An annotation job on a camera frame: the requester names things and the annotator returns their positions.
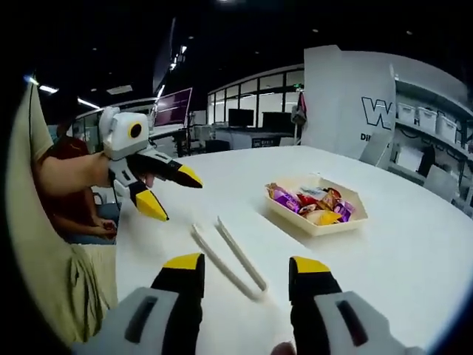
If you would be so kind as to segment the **person's left hand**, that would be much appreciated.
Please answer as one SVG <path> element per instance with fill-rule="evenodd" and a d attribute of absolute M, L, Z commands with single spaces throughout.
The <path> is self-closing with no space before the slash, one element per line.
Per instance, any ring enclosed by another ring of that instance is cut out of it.
<path fill-rule="evenodd" d="M 109 173 L 110 159 L 103 153 L 99 152 L 92 155 L 92 185 L 99 187 L 113 187 L 112 178 Z M 140 172 L 136 169 L 130 169 L 133 175 L 143 181 L 148 187 L 153 187 L 156 175 L 151 172 Z"/>

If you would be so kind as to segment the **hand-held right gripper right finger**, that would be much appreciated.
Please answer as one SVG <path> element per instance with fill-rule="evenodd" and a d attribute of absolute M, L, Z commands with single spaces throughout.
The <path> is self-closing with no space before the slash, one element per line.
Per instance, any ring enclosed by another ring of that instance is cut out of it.
<path fill-rule="evenodd" d="M 289 259 L 290 321 L 297 354 L 424 354 L 391 334 L 388 319 L 353 291 L 342 291 L 318 260 Z"/>

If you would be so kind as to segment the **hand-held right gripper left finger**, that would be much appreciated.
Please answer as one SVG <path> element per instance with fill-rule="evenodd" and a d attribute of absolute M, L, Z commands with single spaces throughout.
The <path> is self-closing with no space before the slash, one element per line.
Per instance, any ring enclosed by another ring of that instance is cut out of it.
<path fill-rule="evenodd" d="M 136 288 L 110 310 L 101 330 L 73 354 L 195 354 L 205 285 L 205 255 L 166 262 L 149 288 Z"/>

